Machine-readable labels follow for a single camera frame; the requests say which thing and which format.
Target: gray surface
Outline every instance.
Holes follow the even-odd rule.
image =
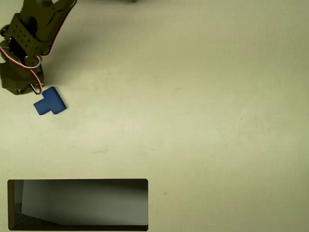
[[[148,225],[148,193],[125,183],[27,180],[22,213],[62,225]]]

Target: blue block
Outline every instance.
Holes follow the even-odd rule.
[[[39,115],[45,115],[49,111],[52,111],[56,115],[67,108],[55,87],[50,87],[43,91],[42,95],[44,99],[34,104]]]

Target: robotic arm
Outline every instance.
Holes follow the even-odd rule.
[[[42,93],[44,74],[42,57],[51,53],[56,37],[77,0],[24,0],[0,35],[0,52],[5,63],[0,64],[2,87],[15,95],[32,90]]]

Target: white table surface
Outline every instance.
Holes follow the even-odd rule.
[[[308,232],[308,8],[79,0],[43,61],[68,110],[0,89],[0,230],[8,179],[147,178],[150,232]]]

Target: cable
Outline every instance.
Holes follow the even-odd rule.
[[[42,94],[42,92],[43,92],[42,84],[41,84],[41,82],[40,82],[38,76],[35,74],[35,72],[32,71],[32,70],[30,70],[30,72],[32,73],[32,75],[33,75],[33,77],[35,78],[35,80],[37,81],[40,91],[37,92],[37,91],[35,90],[35,87],[34,87],[32,84],[31,84],[30,86],[31,86],[33,92],[34,92],[36,95],[40,95],[40,94]]]
[[[17,62],[16,60],[14,60],[13,58],[9,57],[7,55],[7,53],[4,51],[4,49],[2,47],[0,47],[0,52],[5,56],[5,58],[7,58],[9,61],[13,62],[14,64],[18,65],[19,67],[22,67],[23,69],[28,69],[28,70],[31,70],[31,69],[36,69],[38,68],[40,65],[41,65],[41,59],[39,56],[36,56],[35,58],[38,60],[38,64],[36,66],[33,66],[33,67],[28,67],[28,66],[25,66],[23,65],[22,63],[19,63]]]
[[[62,26],[63,26],[64,22],[66,21],[66,19],[67,19],[67,17],[68,17],[68,15],[69,15],[69,13],[70,13],[70,12],[71,12],[71,10],[73,9],[73,7],[76,5],[76,3],[77,3],[77,0],[75,0],[75,2],[72,4],[71,8],[69,9],[69,11],[68,11],[67,15],[65,16],[65,18],[64,18],[64,20],[63,20],[63,22],[62,22],[61,26],[59,27],[59,30],[57,31],[56,36],[55,36],[55,37],[54,37],[54,39],[53,39],[53,42],[52,42],[51,48],[49,49],[49,52],[48,52],[48,53],[46,53],[46,54],[43,54],[42,56],[48,56],[49,54],[51,54],[51,53],[52,53],[52,50],[53,50],[53,48],[54,48],[54,45],[55,45],[55,41],[56,41],[56,39],[57,39],[57,36],[58,36],[58,34],[59,34],[59,32],[60,32],[60,30],[61,30],[61,28],[62,28]]]
[[[7,53],[4,51],[4,50],[9,50],[9,49],[10,49],[9,47],[0,47],[0,52],[1,52],[10,62],[12,62],[12,63],[18,65],[19,67],[22,67],[23,69],[27,69],[27,70],[29,70],[29,71],[31,72],[31,74],[33,75],[34,79],[36,80],[36,82],[37,82],[37,84],[38,84],[38,86],[39,86],[40,91],[37,92],[32,84],[31,84],[30,86],[31,86],[33,92],[34,92],[36,95],[42,94],[42,92],[43,92],[42,84],[41,84],[41,82],[40,82],[38,76],[37,76],[37,75],[35,74],[35,72],[33,71],[33,69],[36,69],[36,68],[38,68],[38,67],[41,65],[41,62],[42,62],[42,61],[41,61],[40,57],[39,57],[39,56],[36,56],[36,59],[37,59],[38,62],[39,62],[36,66],[28,67],[28,66],[23,65],[23,64],[20,62],[20,60],[19,60],[19,62],[17,62],[16,60],[14,60],[14,59],[12,59],[11,57],[9,57],[9,56],[7,55]]]

